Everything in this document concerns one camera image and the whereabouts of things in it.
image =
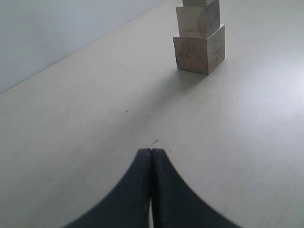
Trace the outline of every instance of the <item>white table surface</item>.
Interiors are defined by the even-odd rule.
[[[304,227],[304,1],[220,3],[208,77],[176,70],[168,0],[0,95],[1,228],[75,219],[142,147],[245,228]]]

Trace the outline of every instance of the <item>wooden block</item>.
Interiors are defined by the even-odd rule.
[[[207,6],[214,0],[182,0],[184,6]]]
[[[225,26],[208,39],[173,38],[177,68],[209,75],[225,59]]]
[[[219,28],[219,0],[205,7],[176,8],[180,37],[208,38]]]

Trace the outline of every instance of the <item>block tower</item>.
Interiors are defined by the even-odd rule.
[[[179,34],[173,41],[177,68],[209,75],[225,59],[219,0],[183,0],[176,13]]]

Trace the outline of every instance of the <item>stacked blocks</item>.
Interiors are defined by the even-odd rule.
[[[209,75],[225,59],[219,0],[183,0],[176,12],[179,34],[173,41],[178,69]]]

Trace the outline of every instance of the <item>wall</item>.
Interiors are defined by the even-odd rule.
[[[0,93],[164,0],[1,0]]]

